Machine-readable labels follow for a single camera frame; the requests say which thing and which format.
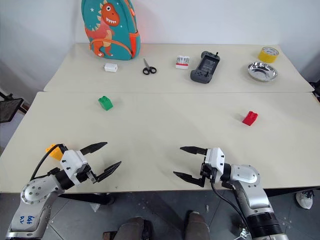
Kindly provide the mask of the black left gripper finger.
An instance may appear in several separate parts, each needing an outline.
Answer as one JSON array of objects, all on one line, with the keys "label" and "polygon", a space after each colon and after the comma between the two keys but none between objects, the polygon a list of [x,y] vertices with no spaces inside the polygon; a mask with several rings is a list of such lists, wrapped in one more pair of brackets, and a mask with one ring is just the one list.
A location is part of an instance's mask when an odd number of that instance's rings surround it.
[{"label": "black left gripper finger", "polygon": [[103,181],[104,179],[106,179],[107,177],[109,177],[121,164],[122,162],[116,162],[115,164],[112,164],[111,166],[109,166],[108,168],[106,168],[104,170],[103,173],[96,175],[92,170],[90,171],[90,180],[93,183],[99,183],[101,181]]},{"label": "black left gripper finger", "polygon": [[80,152],[83,154],[83,155],[87,155],[87,154],[91,154],[91,153],[94,153],[95,151],[101,149],[103,146],[105,146],[107,144],[107,142],[98,142],[98,143],[94,143],[94,144],[91,144],[91,145],[88,145],[84,148],[82,148],[80,150]]}]

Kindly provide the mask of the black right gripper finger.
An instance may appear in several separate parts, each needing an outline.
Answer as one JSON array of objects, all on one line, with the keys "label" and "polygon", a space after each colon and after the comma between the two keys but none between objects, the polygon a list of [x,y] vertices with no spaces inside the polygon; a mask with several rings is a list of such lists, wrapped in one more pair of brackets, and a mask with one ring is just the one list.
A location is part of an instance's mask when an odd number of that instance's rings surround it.
[{"label": "black right gripper finger", "polygon": [[180,150],[183,150],[185,152],[188,152],[190,154],[200,154],[200,155],[207,155],[207,149],[206,148],[200,148],[200,147],[196,147],[196,146],[182,146],[180,147]]},{"label": "black right gripper finger", "polygon": [[183,172],[173,171],[173,173],[177,177],[181,178],[182,180],[184,180],[187,183],[191,183],[191,184],[200,186],[202,188],[205,186],[206,178],[204,176],[202,176],[200,178],[194,178],[194,177],[192,177],[192,175],[186,174],[186,173],[183,173]]}]

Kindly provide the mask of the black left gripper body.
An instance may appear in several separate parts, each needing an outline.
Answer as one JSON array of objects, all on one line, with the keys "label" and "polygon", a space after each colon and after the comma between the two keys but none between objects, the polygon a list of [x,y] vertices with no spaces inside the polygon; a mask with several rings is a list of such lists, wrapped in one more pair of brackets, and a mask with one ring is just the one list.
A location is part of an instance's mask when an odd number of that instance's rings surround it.
[{"label": "black left gripper body", "polygon": [[93,184],[95,183],[95,175],[89,165],[86,165],[84,169],[76,174],[76,179],[82,183],[86,180],[90,180]]}]

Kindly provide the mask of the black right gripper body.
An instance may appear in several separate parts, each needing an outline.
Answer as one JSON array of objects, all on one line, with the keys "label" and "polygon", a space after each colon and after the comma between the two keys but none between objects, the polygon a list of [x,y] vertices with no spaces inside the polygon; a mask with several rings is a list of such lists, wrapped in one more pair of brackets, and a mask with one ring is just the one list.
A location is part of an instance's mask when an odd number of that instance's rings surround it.
[{"label": "black right gripper body", "polygon": [[215,179],[216,179],[215,174],[218,169],[217,154],[218,154],[217,149],[207,149],[207,154],[204,157],[204,160],[200,169],[201,177],[204,176],[205,179],[209,179],[210,181],[213,180],[213,182],[215,182]]}]

